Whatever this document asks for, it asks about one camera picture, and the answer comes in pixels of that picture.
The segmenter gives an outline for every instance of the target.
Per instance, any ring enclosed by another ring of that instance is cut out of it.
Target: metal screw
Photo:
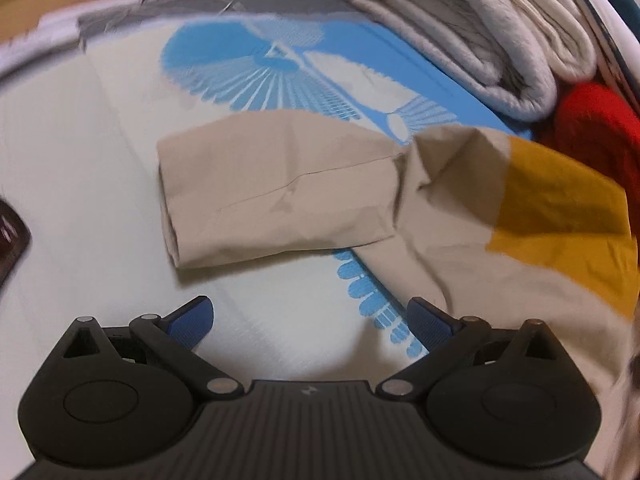
[[[207,390],[212,394],[226,395],[238,389],[238,381],[230,377],[218,377],[207,383]]]
[[[414,390],[414,386],[403,379],[389,379],[382,383],[382,391],[395,397],[402,397],[410,394]]]

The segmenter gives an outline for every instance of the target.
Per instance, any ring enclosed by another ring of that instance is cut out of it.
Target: folded beige cloth
[[[497,130],[435,126],[400,148],[295,110],[234,115],[158,152],[177,267],[355,246],[402,304],[422,296],[500,328],[545,319],[602,407],[589,464],[612,467],[628,441],[639,291],[613,181]]]

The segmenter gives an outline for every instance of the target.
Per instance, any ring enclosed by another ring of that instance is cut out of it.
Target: red cloth
[[[638,238],[640,119],[631,107],[602,85],[579,84],[561,100],[553,130],[550,144],[556,150],[612,178],[625,189],[631,232]]]

